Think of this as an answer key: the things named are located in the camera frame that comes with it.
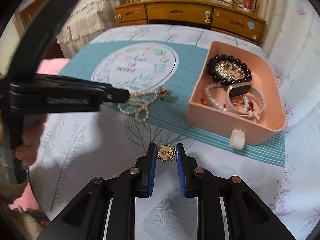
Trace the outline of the left hand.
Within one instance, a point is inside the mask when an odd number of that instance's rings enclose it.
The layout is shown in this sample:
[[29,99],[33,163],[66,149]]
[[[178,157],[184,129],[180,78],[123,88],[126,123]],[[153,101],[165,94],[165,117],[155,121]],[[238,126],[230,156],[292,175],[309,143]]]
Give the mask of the left hand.
[[14,150],[14,156],[22,162],[23,166],[31,166],[35,163],[47,118],[48,114],[40,114],[37,121],[24,130],[22,143]]

